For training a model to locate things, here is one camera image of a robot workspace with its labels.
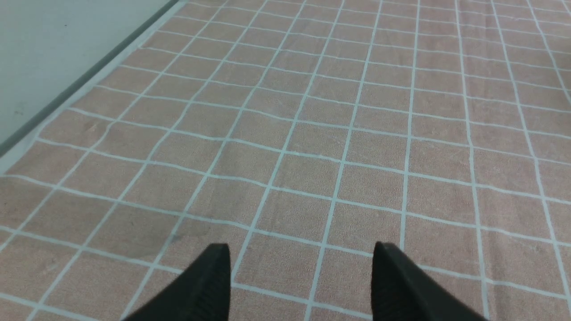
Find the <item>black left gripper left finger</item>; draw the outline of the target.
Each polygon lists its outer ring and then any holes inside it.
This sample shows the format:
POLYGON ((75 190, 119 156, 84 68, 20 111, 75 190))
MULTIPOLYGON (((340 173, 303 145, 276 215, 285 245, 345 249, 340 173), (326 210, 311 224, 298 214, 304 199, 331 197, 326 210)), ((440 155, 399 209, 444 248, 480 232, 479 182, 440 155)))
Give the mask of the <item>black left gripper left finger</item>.
POLYGON ((212 243, 127 321, 228 321, 231 257, 226 243, 212 243))

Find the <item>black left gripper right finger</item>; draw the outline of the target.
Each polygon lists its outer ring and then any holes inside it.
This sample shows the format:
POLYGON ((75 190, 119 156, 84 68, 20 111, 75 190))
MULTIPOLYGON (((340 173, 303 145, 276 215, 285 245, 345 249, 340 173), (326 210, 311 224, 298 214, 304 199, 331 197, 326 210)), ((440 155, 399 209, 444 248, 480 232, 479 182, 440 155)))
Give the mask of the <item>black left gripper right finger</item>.
POLYGON ((372 258, 374 321, 484 321, 423 272, 398 246, 376 242, 372 258))

